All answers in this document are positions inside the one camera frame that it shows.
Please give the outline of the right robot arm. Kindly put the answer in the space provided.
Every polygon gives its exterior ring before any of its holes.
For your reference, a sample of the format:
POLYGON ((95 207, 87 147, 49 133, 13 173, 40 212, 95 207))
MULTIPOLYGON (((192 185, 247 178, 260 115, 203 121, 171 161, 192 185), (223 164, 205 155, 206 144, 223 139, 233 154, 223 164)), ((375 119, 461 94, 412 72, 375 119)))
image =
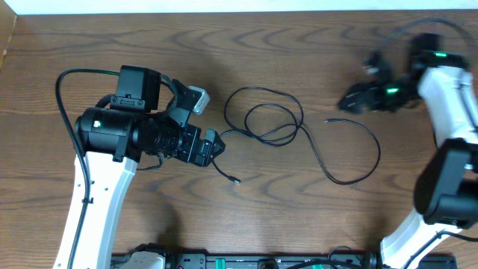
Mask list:
POLYGON ((417 268, 446 238, 477 223, 477 183, 465 179, 477 171, 477 99, 469 61, 444 52, 437 34, 419 34, 411 41, 406 74, 394 78, 380 49, 364 60, 373 76, 354 84, 338 102, 353 114, 395 111, 423 101, 429 112, 436 152, 416 181, 413 209, 390 235, 379 242, 369 268, 417 268))

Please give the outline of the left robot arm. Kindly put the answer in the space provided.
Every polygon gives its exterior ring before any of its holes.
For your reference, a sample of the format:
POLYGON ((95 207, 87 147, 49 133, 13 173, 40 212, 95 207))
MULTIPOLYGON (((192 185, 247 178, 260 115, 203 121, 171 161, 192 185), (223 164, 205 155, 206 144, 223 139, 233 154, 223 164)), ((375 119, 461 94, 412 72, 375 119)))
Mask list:
POLYGON ((210 101, 207 92, 184 86, 153 69, 124 65, 114 94, 102 97, 70 122, 55 98, 76 152, 75 180, 55 268, 108 268, 122 204, 142 154, 207 167, 226 145, 213 129, 189 124, 210 101))

